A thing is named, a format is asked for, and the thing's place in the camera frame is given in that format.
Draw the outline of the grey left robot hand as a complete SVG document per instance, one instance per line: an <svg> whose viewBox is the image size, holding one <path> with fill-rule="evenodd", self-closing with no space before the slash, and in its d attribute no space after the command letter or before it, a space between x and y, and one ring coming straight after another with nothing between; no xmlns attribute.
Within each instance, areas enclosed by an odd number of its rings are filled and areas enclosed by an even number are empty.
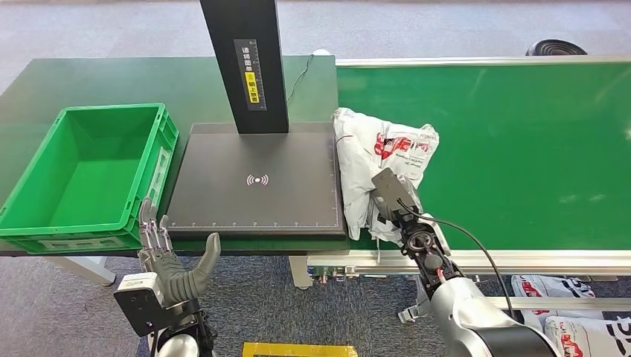
<svg viewBox="0 0 631 357"><path fill-rule="evenodd" d="M217 232L208 235L201 258L192 269L185 269L164 226L167 216L157 219L156 212L152 199L144 198L138 214L142 245L138 251L140 264L146 272L157 275L168 306L196 299L205 291L220 257L220 235Z"/></svg>

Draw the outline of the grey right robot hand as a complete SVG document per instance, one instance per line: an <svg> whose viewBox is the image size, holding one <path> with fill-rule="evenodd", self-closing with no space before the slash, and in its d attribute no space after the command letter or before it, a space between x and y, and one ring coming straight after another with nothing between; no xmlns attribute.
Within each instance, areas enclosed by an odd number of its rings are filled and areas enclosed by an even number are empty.
<svg viewBox="0 0 631 357"><path fill-rule="evenodd" d="M379 224L392 224L403 230L417 224L415 214L420 214L422 205L414 185L407 177L384 170L376 174L371 182L375 189L371 191L370 197Z"/></svg>

